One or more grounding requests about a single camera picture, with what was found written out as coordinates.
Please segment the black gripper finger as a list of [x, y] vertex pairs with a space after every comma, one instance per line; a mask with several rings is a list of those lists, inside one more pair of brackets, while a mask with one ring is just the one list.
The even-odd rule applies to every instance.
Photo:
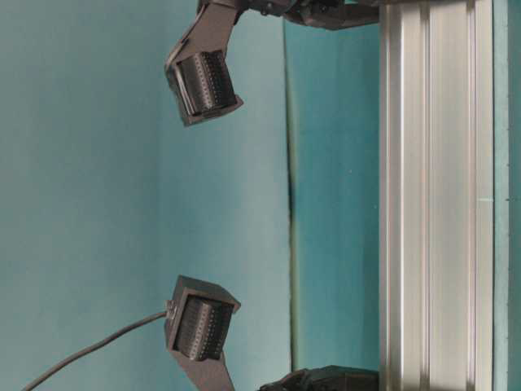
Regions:
[[293, 371], [282, 379], [263, 384], [259, 391], [379, 390], [379, 373], [361, 368], [327, 366]]
[[371, 1], [246, 1], [262, 15], [281, 16], [294, 24], [341, 30], [379, 22], [379, 8]]

